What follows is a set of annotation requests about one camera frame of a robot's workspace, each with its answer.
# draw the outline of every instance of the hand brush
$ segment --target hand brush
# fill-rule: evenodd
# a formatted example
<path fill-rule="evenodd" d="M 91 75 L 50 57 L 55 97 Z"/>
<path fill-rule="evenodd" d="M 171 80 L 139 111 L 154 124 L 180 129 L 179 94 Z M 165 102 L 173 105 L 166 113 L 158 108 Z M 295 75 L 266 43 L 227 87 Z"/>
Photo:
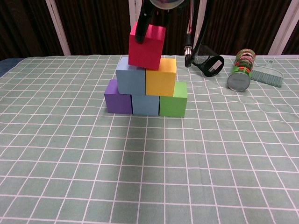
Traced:
<path fill-rule="evenodd" d="M 251 80 L 261 83 L 281 87 L 284 75 L 275 69 L 272 69 L 273 60 L 269 60 L 266 66 L 254 66 L 251 71 Z"/>

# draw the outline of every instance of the white pole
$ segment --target white pole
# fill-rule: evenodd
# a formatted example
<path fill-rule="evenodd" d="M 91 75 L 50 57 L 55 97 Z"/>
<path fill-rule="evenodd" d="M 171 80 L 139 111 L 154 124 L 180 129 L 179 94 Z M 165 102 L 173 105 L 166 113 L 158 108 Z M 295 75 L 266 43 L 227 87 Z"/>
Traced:
<path fill-rule="evenodd" d="M 195 35 L 194 35 L 193 48 L 196 45 L 198 36 L 201 31 L 202 24 L 204 22 L 205 12 L 206 12 L 206 1 L 207 0 L 200 0 L 200 3 L 199 3 L 199 10 L 198 10 L 198 16 L 197 16 L 197 21 L 196 21 L 196 30 L 195 30 Z"/>
<path fill-rule="evenodd" d="M 56 7 L 56 3 L 55 0 L 46 0 L 62 51 L 64 53 L 64 56 L 69 56 L 71 55 L 71 51 L 69 48 L 69 44 L 67 42 L 65 33 L 64 33 L 64 28 L 62 26 L 61 20 L 60 20 L 60 16 L 59 16 L 59 12 L 57 10 Z"/>
<path fill-rule="evenodd" d="M 138 21 L 140 10 L 141 10 L 142 0 L 136 0 L 136 18 L 135 21 Z"/>
<path fill-rule="evenodd" d="M 129 0 L 129 13 L 130 13 L 130 25 L 131 29 L 135 24 L 135 0 Z"/>
<path fill-rule="evenodd" d="M 281 55 L 299 20 L 299 0 L 292 0 L 268 55 Z"/>

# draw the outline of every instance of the can label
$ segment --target can label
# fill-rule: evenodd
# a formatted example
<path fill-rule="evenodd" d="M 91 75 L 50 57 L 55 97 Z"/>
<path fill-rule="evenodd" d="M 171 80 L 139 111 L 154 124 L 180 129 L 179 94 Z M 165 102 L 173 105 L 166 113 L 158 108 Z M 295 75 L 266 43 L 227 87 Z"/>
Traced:
<path fill-rule="evenodd" d="M 233 72 L 242 72 L 251 78 L 251 71 L 253 67 L 256 54 L 253 50 L 243 49 L 240 50 L 235 58 Z"/>

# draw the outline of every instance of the black mesh cup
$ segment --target black mesh cup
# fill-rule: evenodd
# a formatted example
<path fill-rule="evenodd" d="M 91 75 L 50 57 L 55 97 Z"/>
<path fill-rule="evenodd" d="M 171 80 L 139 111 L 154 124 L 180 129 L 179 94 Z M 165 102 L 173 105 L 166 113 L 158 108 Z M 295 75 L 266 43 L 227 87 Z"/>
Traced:
<path fill-rule="evenodd" d="M 197 66 L 205 76 L 212 77 L 221 71 L 224 59 L 206 44 L 201 44 L 192 64 Z"/>

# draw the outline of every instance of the foam block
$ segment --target foam block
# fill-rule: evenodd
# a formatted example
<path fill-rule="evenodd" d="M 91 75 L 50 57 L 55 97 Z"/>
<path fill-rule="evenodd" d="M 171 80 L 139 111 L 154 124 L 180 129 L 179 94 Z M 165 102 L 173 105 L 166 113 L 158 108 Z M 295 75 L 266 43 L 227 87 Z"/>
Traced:
<path fill-rule="evenodd" d="M 129 65 L 128 57 L 118 63 L 116 79 L 120 94 L 145 95 L 145 69 Z"/>
<path fill-rule="evenodd" d="M 159 97 L 132 95 L 133 114 L 159 115 Z"/>
<path fill-rule="evenodd" d="M 145 71 L 146 95 L 172 97 L 177 74 L 177 61 L 161 58 L 158 70 Z"/>
<path fill-rule="evenodd" d="M 183 118 L 187 98 L 187 84 L 175 83 L 173 97 L 160 97 L 160 116 Z"/>
<path fill-rule="evenodd" d="M 135 30 L 137 22 L 133 26 L 129 38 L 129 60 L 130 65 L 157 70 L 163 50 L 165 27 L 149 25 L 144 42 L 135 41 Z"/>
<path fill-rule="evenodd" d="M 104 96 L 109 113 L 132 114 L 131 95 L 118 92 L 117 80 L 109 81 Z"/>

